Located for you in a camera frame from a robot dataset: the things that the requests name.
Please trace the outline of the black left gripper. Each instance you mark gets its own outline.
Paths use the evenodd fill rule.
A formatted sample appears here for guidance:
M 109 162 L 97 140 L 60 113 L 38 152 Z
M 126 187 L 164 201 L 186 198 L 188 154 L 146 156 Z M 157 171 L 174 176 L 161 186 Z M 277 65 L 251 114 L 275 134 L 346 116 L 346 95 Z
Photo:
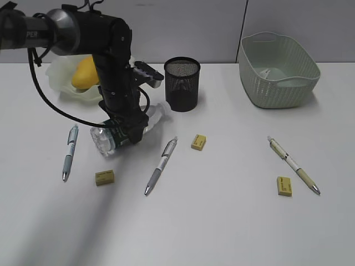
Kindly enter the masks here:
M 148 116 L 141 110 L 140 91 L 133 77 L 131 55 L 94 54 L 104 110 L 128 134 L 132 144 L 143 138 Z

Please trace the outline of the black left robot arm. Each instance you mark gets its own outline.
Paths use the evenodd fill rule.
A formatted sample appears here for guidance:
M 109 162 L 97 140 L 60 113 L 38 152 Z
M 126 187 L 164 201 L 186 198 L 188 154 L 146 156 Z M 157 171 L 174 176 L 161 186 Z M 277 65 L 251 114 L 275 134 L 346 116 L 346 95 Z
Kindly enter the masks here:
M 112 128 L 122 127 L 132 144 L 141 141 L 148 125 L 139 101 L 143 90 L 130 66 L 132 31 L 126 22 L 89 7 L 87 12 L 62 5 L 48 13 L 28 17 L 16 3 L 1 7 L 1 49 L 27 49 L 34 86 L 42 100 L 62 116 L 84 125 L 99 127 L 62 111 L 45 96 L 34 70 L 49 52 L 56 55 L 90 54 L 99 77 L 99 106 L 113 119 Z

